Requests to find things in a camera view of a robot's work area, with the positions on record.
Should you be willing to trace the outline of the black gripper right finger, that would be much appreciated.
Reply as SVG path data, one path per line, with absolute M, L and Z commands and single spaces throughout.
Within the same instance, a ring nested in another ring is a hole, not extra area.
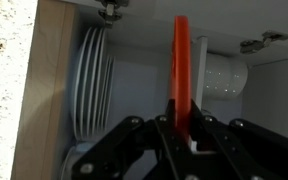
M 210 141 L 240 180 L 288 180 L 288 138 L 244 119 L 228 125 L 213 116 L 197 120 L 200 146 Z

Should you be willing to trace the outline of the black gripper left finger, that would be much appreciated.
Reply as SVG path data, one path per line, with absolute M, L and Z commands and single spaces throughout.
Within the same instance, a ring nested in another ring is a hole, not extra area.
M 147 150 L 159 153 L 158 130 L 154 120 L 128 116 L 97 142 L 73 165 L 70 180 L 124 180 L 125 174 Z M 158 162 L 142 180 L 162 180 L 165 162 Z

